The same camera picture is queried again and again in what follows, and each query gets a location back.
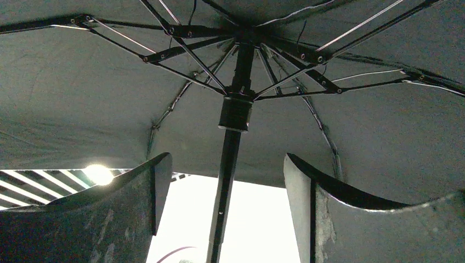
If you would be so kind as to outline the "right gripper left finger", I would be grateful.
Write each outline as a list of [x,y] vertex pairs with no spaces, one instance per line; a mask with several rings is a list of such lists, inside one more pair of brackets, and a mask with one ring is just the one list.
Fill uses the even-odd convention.
[[172,163],[165,152],[108,185],[1,211],[1,262],[145,262]]

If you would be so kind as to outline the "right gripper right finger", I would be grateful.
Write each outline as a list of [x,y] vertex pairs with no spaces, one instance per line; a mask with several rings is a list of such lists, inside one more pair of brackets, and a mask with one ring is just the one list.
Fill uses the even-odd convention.
[[464,190],[405,204],[283,160],[300,262],[464,262]]

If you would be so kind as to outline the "white and black folding umbrella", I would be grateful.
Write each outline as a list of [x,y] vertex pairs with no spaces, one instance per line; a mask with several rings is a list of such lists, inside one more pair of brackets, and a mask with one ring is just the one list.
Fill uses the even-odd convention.
[[464,1],[1,1],[1,168],[464,188]]

